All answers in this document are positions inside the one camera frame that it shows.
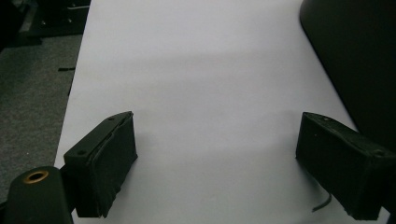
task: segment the black object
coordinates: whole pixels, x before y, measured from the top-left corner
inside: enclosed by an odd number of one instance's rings
[[[391,213],[396,154],[338,121],[303,113],[297,160],[357,220]]]
[[[0,0],[0,52],[15,37],[23,22],[22,14],[8,0]]]
[[[359,131],[396,150],[396,1],[304,0],[300,20]]]
[[[106,217],[136,159],[132,112],[105,119],[64,154],[61,170],[38,167],[15,178],[0,223],[72,224],[74,208],[79,217]]]

